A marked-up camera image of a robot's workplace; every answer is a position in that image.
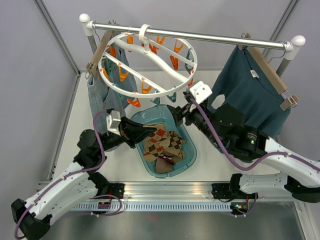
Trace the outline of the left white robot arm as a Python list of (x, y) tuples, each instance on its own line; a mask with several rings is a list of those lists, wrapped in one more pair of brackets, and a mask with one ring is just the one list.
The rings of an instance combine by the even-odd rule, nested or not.
[(14, 237), (39, 240), (60, 217), (83, 201), (118, 200), (110, 190), (109, 181), (98, 171), (107, 159), (105, 151), (123, 143), (134, 148), (155, 131), (155, 127), (126, 117), (117, 123), (115, 132), (102, 134), (96, 127), (84, 130), (77, 143), (79, 152), (69, 166), (33, 196), (26, 200), (18, 198), (11, 204), (16, 223)]

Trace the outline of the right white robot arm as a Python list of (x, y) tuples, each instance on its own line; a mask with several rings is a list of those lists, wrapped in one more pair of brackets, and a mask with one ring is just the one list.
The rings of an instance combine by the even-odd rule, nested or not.
[(283, 195), (305, 203), (320, 201), (320, 163), (283, 147), (245, 124), (245, 115), (230, 104), (214, 113), (203, 104), (167, 107), (177, 126), (193, 124), (242, 173), (232, 174), (228, 188), (212, 186), (215, 199)]

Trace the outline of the white round clip hanger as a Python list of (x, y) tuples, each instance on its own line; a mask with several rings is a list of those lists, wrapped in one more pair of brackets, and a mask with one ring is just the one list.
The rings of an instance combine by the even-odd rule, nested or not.
[[(134, 76), (137, 92), (109, 80), (102, 61), (108, 59)], [(98, 62), (98, 73), (115, 92), (130, 98), (154, 99), (187, 89), (198, 69), (198, 56), (183, 38), (120, 32), (113, 34)]]

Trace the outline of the beige orange argyle sock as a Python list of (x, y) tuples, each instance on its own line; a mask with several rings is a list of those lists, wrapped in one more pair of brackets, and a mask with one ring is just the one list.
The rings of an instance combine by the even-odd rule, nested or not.
[(152, 123), (146, 125), (147, 127), (154, 127), (156, 131), (151, 133), (145, 140), (153, 143), (159, 143), (164, 146), (164, 150), (171, 153), (178, 153), (182, 150), (182, 145), (185, 140), (173, 130), (166, 130), (164, 123)]

